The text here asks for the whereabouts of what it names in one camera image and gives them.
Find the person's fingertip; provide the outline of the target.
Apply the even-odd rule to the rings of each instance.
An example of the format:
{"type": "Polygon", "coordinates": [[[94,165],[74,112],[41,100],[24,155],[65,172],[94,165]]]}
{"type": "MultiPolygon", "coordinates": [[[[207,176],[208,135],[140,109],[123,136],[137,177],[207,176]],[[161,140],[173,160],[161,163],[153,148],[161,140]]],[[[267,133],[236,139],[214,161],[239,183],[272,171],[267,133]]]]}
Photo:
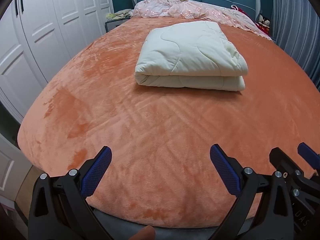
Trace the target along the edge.
{"type": "Polygon", "coordinates": [[[155,229],[148,225],[142,228],[138,233],[131,236],[129,240],[155,240],[156,232],[155,229]]]}

